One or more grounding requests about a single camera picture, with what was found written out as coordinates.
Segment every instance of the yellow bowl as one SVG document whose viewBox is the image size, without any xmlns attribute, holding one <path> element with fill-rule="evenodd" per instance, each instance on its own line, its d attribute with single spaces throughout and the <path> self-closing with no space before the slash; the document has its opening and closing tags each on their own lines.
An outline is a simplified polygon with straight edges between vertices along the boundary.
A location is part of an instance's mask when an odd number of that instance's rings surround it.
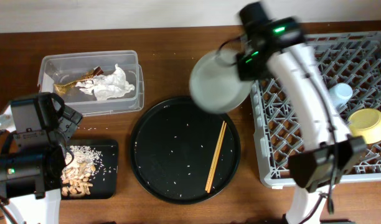
<svg viewBox="0 0 381 224">
<path fill-rule="evenodd" d="M 381 141 L 381 112 L 361 109 L 349 116 L 349 128 L 354 137 L 362 136 L 366 144 Z"/>
</svg>

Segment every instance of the brown wooden tabletop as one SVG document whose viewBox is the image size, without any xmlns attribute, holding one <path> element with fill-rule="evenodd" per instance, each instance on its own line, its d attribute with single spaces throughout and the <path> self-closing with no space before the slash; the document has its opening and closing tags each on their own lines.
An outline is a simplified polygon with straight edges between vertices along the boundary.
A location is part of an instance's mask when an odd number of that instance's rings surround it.
<svg viewBox="0 0 381 224">
<path fill-rule="evenodd" d="M 312 34 L 357 32 L 381 30 L 381 21 L 304 26 Z M 259 181 L 249 98 L 229 113 L 240 135 L 242 158 L 235 177 L 216 197 L 194 205 L 163 202 L 142 188 L 129 164 L 129 136 L 139 117 L 162 100 L 188 95 L 189 75 L 198 59 L 240 32 L 239 27 L 231 26 L 0 34 L 0 112 L 9 100 L 39 91 L 37 79 L 46 55 L 135 50 L 143 68 L 142 111 L 87 117 L 80 125 L 86 129 L 75 134 L 79 139 L 115 139 L 119 143 L 116 195 L 108 200 L 62 201 L 60 223 L 240 223 L 281 218 L 290 207 L 294 189 L 273 190 Z M 322 219 L 381 223 L 381 182 L 338 185 L 334 203 L 336 213 L 329 216 L 324 210 Z"/>
</svg>

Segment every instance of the black plate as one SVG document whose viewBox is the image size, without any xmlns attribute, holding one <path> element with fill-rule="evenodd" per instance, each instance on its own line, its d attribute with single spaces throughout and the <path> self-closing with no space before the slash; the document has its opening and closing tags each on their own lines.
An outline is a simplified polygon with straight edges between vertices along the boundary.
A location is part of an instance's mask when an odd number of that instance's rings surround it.
<svg viewBox="0 0 381 224">
<path fill-rule="evenodd" d="M 222 121 L 227 123 L 211 192 L 205 191 Z M 189 97 L 163 101 L 139 119 L 131 135 L 131 166 L 139 183 L 171 203 L 190 204 L 217 195 L 240 160 L 240 141 L 226 114 L 208 114 Z"/>
<path fill-rule="evenodd" d="M 95 139 L 79 139 L 70 140 L 69 146 L 90 146 L 96 151 L 101 151 L 103 167 L 96 165 L 96 170 L 99 172 L 94 179 L 89 180 L 93 186 L 90 187 L 90 195 L 85 195 L 81 198 L 71 198 L 70 196 L 62 196 L 62 200 L 81 200 L 81 199 L 108 199 L 116 192 L 117 171 L 118 171 L 118 143 L 115 140 L 95 140 Z M 69 187 L 69 184 L 62 184 L 62 186 Z"/>
</svg>

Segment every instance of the round black tray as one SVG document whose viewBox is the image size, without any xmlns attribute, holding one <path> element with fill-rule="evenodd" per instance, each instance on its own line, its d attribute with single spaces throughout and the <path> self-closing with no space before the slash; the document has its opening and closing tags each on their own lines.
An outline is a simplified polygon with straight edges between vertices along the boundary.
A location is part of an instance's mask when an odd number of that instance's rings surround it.
<svg viewBox="0 0 381 224">
<path fill-rule="evenodd" d="M 227 123 L 211 192 L 205 191 L 222 121 Z M 131 167 L 151 194 L 171 203 L 207 200 L 225 188 L 240 160 L 240 140 L 226 114 L 208 114 L 189 97 L 147 111 L 131 135 Z"/>
</svg>

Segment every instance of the wooden chopstick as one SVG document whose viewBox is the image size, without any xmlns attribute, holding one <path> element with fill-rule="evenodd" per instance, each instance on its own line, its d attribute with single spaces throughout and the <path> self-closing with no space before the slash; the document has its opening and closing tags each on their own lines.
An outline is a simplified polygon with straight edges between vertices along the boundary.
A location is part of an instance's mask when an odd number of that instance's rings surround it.
<svg viewBox="0 0 381 224">
<path fill-rule="evenodd" d="M 226 128 L 227 128 L 227 124 L 224 122 L 224 126 L 223 126 L 223 129 L 222 129 L 219 141 L 217 143 L 218 147 L 216 147 L 216 155 L 213 158 L 213 162 L 212 162 L 212 168 L 213 168 L 213 170 L 212 170 L 211 176 L 210 176 L 210 178 L 208 180 L 209 186 L 207 187 L 207 190 L 206 190 L 207 193 L 210 193 L 211 186 L 213 184 L 213 179 L 214 179 L 214 174 L 215 174 L 215 168 L 217 168 L 217 162 L 218 162 L 218 158 L 220 157 L 220 151 L 221 151 L 223 136 L 225 135 Z"/>
<path fill-rule="evenodd" d="M 209 177 L 207 178 L 207 182 L 206 182 L 205 188 L 204 188 L 205 191 L 207 191 L 207 189 L 209 188 L 209 185 L 210 185 L 210 178 L 211 178 L 211 175 L 212 175 L 213 169 L 214 169 L 213 164 L 214 164 L 215 158 L 217 157 L 218 146 L 219 146 L 219 143 L 221 140 L 221 135 L 222 135 L 222 130 L 223 130 L 224 125 L 225 125 L 225 121 L 222 121 L 220 134 L 218 135 L 217 145 L 215 146 L 213 160 L 211 161 Z"/>
</svg>

